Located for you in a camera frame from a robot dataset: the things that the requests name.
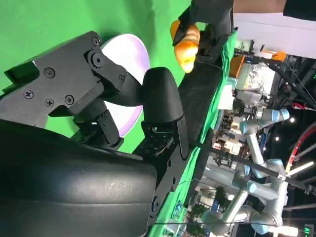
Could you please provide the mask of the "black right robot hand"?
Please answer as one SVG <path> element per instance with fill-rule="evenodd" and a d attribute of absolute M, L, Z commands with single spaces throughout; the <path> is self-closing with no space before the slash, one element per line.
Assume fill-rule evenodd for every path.
<path fill-rule="evenodd" d="M 189 157 L 165 67 L 139 83 L 94 31 L 5 72 L 0 98 L 3 237 L 142 237 Z"/>

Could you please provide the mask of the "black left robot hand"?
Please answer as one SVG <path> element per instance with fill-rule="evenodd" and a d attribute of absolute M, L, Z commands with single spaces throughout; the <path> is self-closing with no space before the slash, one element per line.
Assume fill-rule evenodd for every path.
<path fill-rule="evenodd" d="M 196 61 L 213 64 L 220 57 L 224 44 L 234 32 L 233 1 L 193 0 L 178 20 L 180 25 L 172 45 L 176 46 L 184 39 L 190 26 L 205 23 L 205 29 L 200 31 Z"/>

